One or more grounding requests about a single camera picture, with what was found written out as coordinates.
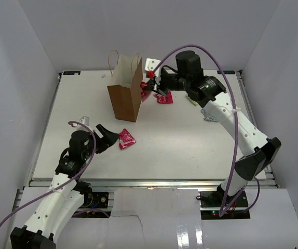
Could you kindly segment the silver blue snack packet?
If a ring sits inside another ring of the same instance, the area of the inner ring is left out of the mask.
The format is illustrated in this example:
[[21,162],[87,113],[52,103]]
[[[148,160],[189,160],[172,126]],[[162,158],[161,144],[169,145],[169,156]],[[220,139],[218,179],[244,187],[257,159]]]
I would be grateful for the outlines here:
[[214,116],[212,116],[211,114],[209,114],[204,108],[201,110],[201,113],[202,113],[205,121],[218,122],[217,119]]

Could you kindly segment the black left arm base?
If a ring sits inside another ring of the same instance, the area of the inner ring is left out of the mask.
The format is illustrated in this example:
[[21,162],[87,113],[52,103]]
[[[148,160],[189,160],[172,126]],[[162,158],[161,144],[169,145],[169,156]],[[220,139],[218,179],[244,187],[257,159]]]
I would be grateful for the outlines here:
[[109,193],[108,192],[89,192],[84,194],[84,204],[82,209],[105,209],[108,207]]

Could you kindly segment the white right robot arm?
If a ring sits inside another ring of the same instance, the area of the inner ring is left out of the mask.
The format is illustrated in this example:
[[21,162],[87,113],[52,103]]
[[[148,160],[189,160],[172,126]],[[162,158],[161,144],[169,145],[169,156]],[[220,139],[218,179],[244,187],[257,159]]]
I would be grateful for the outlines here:
[[170,91],[184,91],[202,108],[202,114],[211,114],[235,141],[235,151],[242,157],[233,155],[232,169],[228,178],[217,190],[206,197],[224,207],[231,206],[248,182],[253,180],[275,159],[281,141],[270,139],[242,113],[232,95],[216,77],[207,76],[201,67],[200,57],[191,50],[175,56],[177,69],[164,66],[160,60],[147,58],[144,70],[148,82],[145,91],[167,95]]

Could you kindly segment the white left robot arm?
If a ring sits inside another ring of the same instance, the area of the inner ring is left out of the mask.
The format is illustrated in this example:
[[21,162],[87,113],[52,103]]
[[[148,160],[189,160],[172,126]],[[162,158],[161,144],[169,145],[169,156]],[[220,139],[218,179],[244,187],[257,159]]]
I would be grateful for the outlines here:
[[71,122],[77,130],[71,134],[68,147],[61,153],[48,191],[36,198],[39,202],[22,227],[14,227],[10,234],[12,248],[56,248],[57,239],[80,207],[93,202],[90,184],[80,177],[95,154],[113,146],[119,134],[101,124],[97,134],[80,122]]

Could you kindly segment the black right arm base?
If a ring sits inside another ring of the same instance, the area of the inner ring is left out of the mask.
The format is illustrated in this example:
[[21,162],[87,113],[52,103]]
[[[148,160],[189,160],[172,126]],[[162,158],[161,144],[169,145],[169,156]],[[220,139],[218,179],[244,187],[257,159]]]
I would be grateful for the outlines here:
[[245,191],[241,193],[232,206],[219,216],[221,206],[220,199],[216,196],[216,191],[201,191],[196,197],[200,204],[201,220],[232,220],[232,219],[250,219],[250,212],[245,211],[248,207],[248,199]]

